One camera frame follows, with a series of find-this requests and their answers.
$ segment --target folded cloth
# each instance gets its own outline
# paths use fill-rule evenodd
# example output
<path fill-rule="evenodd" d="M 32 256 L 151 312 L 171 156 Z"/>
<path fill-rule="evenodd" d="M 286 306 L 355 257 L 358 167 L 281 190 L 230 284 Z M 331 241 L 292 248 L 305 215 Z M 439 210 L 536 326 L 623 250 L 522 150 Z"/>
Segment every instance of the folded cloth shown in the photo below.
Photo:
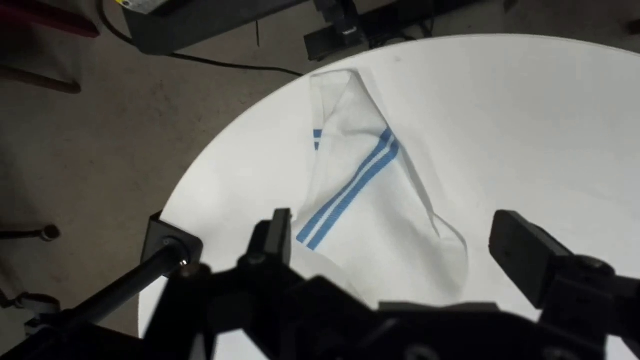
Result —
<path fill-rule="evenodd" d="M 294 215 L 296 239 L 331 259 L 347 289 L 373 307 L 457 301 L 466 243 L 435 212 L 403 140 L 360 75 L 319 73 L 312 93 L 316 160 L 307 206 Z M 311 267 L 296 253 L 294 267 Z"/>

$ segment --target black cable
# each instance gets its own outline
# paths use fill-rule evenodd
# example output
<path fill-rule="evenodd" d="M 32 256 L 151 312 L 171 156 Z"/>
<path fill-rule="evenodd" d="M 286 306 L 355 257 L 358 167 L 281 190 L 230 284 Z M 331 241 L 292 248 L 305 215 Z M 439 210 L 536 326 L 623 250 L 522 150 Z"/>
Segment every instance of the black cable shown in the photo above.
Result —
<path fill-rule="evenodd" d="M 120 32 L 120 30 L 107 18 L 105 1 L 107 1 L 107 0 L 97 0 L 99 18 L 101 18 L 101 22 L 105 24 L 105 28 L 107 28 L 112 35 L 117 35 L 118 39 L 135 46 L 135 39 L 128 37 L 125 32 Z M 279 68 L 279 65 L 250 65 L 250 64 L 234 64 L 234 61 L 219 61 L 219 60 L 198 58 L 198 55 L 181 53 L 181 52 L 172 52 L 172 53 L 166 53 L 166 55 L 169 55 L 169 58 L 177 58 L 177 60 L 184 60 L 184 61 L 219 65 L 219 68 L 250 70 L 250 71 L 281 71 L 281 73 L 289 73 L 289 75 L 303 75 L 301 71 L 294 71 L 294 70 L 289 70 L 289 68 Z"/>

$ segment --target gray floor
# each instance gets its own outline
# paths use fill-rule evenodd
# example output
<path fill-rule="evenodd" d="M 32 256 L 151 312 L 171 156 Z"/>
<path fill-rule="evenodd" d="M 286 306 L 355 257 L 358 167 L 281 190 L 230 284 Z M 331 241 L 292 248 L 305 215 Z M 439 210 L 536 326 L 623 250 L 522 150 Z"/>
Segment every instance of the gray floor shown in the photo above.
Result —
<path fill-rule="evenodd" d="M 97 18 L 91 1 L 77 1 Z M 640 49 L 640 35 L 623 32 L 634 16 L 634 0 L 522 0 L 510 13 L 503 1 L 486 1 L 439 18 L 437 33 L 559 33 Z M 189 52 L 303 71 L 321 65 L 307 61 L 303 43 L 307 32 L 322 25 L 312 3 L 260 25 L 260 48 L 246 25 Z M 39 30 L 39 37 L 48 55 L 35 65 L 64 68 L 84 89 L 69 95 L 0 81 L 0 226 L 57 221 L 64 236 L 54 243 L 0 243 L 0 261 L 26 289 L 74 306 L 137 263 L 147 217 L 164 206 L 195 156 L 290 78 L 151 58 L 107 32 L 84 39 Z M 22 340 L 26 317 L 0 310 L 0 354 Z M 137 303 L 105 324 L 137 334 Z"/>

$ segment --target black mount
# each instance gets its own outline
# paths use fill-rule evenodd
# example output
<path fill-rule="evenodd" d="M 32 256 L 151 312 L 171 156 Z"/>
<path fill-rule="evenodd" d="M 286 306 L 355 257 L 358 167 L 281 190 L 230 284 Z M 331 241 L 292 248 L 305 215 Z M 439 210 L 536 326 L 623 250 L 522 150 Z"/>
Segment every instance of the black mount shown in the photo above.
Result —
<path fill-rule="evenodd" d="M 574 256 L 516 212 L 497 212 L 490 253 L 526 298 L 539 322 L 494 303 L 366 307 L 325 278 L 289 267 L 290 212 L 260 221 L 238 266 L 212 273 L 203 243 L 157 217 L 145 261 L 74 310 L 42 320 L 41 331 L 5 357 L 212 357 L 216 337 L 244 330 L 279 360 L 598 360 L 616 334 L 639 355 L 640 282 L 603 259 Z M 169 285 L 145 340 L 95 326 L 162 273 Z"/>

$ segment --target white round table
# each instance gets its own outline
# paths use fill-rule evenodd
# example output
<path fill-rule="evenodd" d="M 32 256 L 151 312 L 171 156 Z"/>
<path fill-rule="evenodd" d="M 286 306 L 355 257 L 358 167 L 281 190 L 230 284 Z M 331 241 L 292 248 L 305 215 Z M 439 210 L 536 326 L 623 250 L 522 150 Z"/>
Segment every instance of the white round table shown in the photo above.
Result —
<path fill-rule="evenodd" d="M 640 278 L 640 55 L 543 35 L 452 35 L 366 52 L 360 71 L 413 154 L 441 215 L 468 243 L 461 301 L 536 315 L 489 253 L 498 208 L 518 210 L 572 252 Z M 233 121 L 191 166 L 162 219 L 233 267 L 275 208 L 305 203 L 315 148 L 305 75 Z M 164 282 L 140 296 L 147 328 Z M 633 357 L 619 340 L 612 357 Z"/>

